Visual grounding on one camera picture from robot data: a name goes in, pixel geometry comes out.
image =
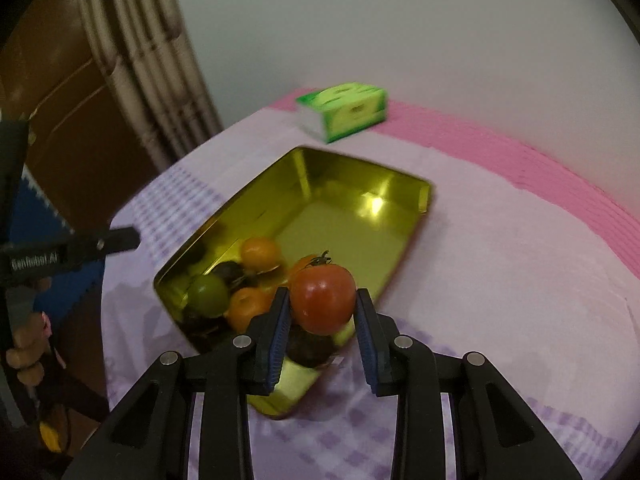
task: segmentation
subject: golden tray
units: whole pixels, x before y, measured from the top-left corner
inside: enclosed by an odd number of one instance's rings
[[[299,147],[284,155],[209,218],[162,267],[156,293],[199,352],[234,335],[222,318],[189,326],[182,316],[186,291],[217,263],[239,260],[242,242],[269,236],[287,265],[308,254],[330,251],[375,301],[427,212],[431,184],[401,171],[337,153]],[[285,273],[272,277],[284,280]],[[352,321],[334,341],[353,335]],[[285,358],[280,382],[269,397],[249,402],[269,416],[284,416],[304,396],[321,370]]]

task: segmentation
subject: tablecloth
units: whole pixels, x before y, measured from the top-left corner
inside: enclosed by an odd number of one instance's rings
[[[600,478],[640,420],[638,223],[558,163],[476,124],[392,103],[387,123],[325,146],[296,126],[290,104],[217,135],[114,218],[135,224],[142,243],[106,263],[111,405],[163,351],[194,353],[153,292],[159,267],[226,199],[306,144],[434,182],[429,219],[378,307],[435,351],[487,355],[583,478]],[[388,478],[395,406],[370,394],[349,346],[290,418],[250,413],[256,479]],[[447,464],[452,478],[450,453]]]

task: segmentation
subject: silver screw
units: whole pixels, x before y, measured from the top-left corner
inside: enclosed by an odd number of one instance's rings
[[[394,345],[398,348],[409,348],[412,344],[414,344],[414,340],[407,335],[399,335],[394,339]]]
[[[165,352],[160,356],[160,362],[163,365],[172,365],[178,360],[178,354],[173,351]]]
[[[471,352],[466,356],[466,360],[473,366],[482,366],[486,359],[478,352]]]
[[[247,335],[237,335],[234,338],[234,346],[236,348],[247,348],[251,344],[251,338]]]

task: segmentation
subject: green and yellow box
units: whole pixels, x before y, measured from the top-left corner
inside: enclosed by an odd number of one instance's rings
[[[300,96],[298,121],[312,136],[334,142],[386,119],[383,88],[345,83]]]

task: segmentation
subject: tomato stem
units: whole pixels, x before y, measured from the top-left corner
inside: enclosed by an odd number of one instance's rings
[[[325,251],[324,253],[322,253],[322,256],[316,256],[308,264],[306,264],[306,266],[307,267],[315,267],[315,266],[318,266],[318,265],[330,264],[331,263],[331,256],[327,256],[327,254],[329,254],[329,251]]]

